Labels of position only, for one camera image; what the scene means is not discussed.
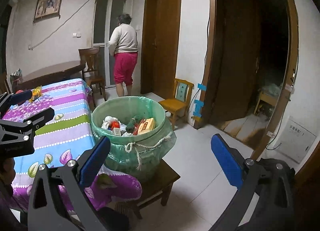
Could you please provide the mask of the person's left hand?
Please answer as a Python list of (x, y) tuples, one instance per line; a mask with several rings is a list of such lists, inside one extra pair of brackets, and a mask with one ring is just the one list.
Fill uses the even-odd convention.
[(11, 195), (13, 194), (13, 188), (11, 184), (16, 176), (14, 167), (15, 161), (13, 158), (1, 159), (1, 183)]

